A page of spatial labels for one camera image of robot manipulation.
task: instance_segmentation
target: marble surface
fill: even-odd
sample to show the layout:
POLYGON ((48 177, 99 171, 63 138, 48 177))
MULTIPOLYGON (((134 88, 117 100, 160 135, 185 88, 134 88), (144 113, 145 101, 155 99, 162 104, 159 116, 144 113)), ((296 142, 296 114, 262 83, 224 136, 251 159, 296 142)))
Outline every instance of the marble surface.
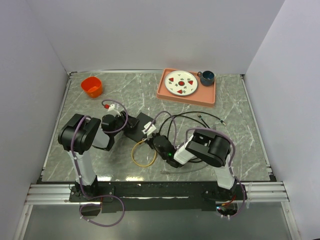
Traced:
MULTIPOLYGON (((216 102, 213 108, 200 107, 156 97, 160 72, 84 72, 73 73, 71 84, 66 96, 63 110, 54 136, 53 144, 44 167, 42 180, 44 182, 66 182, 75 180, 75 172, 71 159, 63 147, 58 144, 58 133, 67 121, 75 114, 102 118, 106 110, 101 105, 103 99, 114 99, 123 103, 129 114, 137 116, 143 112, 154 117, 158 112, 166 110, 171 114, 185 111, 203 111, 224 119, 224 126, 217 119, 203 115, 205 121, 217 130, 224 132, 234 141, 236 154, 233 160, 235 174, 243 181, 269 181, 266 160, 259 141, 257 129, 246 97, 240 75, 218 75, 216 79, 216 102), (101 79, 104 92, 98 98, 89 98, 81 89, 81 82, 89 77, 101 79)), ((168 116, 162 114, 157 118, 156 126, 168 116)), ((197 118, 196 113, 190 117, 197 118)), ((197 123, 186 118, 176 118, 178 135, 177 144, 184 140, 185 131, 197 127, 197 123)), ((161 133, 166 134, 169 122, 161 133)), ((181 172, 196 170, 205 163, 187 163, 181 168, 173 168, 159 156, 155 163, 142 168, 131 160, 131 149, 135 145, 123 133, 116 136, 111 151, 90 149, 92 165, 98 179, 101 181, 214 181, 216 176, 213 168, 207 166, 201 170, 185 174, 161 174, 161 171, 181 172)), ((135 152, 137 162, 145 165, 153 158, 154 152, 148 145, 138 147, 135 152)))

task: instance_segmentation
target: plastic cup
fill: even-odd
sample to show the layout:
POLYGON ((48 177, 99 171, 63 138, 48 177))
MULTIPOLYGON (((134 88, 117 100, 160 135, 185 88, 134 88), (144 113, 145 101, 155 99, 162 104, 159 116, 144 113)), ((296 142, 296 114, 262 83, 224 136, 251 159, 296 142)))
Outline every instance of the plastic cup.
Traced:
POLYGON ((95 76, 90 76, 82 81, 81 88, 90 98, 96 98, 103 92, 102 82, 95 76))

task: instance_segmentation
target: dark blue cup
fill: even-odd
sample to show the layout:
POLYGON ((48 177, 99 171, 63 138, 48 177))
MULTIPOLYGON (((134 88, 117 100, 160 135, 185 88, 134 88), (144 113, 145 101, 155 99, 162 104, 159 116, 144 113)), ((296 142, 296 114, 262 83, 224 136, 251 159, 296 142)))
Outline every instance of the dark blue cup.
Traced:
POLYGON ((209 87, 215 82, 215 74, 212 71, 198 72, 198 77, 203 86, 209 87))

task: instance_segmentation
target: white plate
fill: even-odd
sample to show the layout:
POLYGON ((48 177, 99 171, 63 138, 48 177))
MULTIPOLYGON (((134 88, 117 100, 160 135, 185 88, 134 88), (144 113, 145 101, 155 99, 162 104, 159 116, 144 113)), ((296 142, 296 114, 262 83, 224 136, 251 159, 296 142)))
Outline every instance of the white plate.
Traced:
POLYGON ((190 72, 177 70, 170 72, 165 77, 164 85, 170 93, 185 97, 197 90, 198 81, 190 72))

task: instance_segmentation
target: white enclosure wall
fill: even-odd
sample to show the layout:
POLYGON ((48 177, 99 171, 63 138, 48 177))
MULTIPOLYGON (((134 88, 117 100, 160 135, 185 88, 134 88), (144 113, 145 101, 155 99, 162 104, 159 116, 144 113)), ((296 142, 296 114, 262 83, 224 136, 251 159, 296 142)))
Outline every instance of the white enclosure wall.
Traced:
POLYGON ((0 239, 39 177, 67 74, 25 0, 0 2, 0 239))
POLYGON ((67 72, 244 74, 284 0, 27 0, 67 72))
POLYGON ((320 1, 286 0, 245 83, 302 239, 320 238, 320 1))

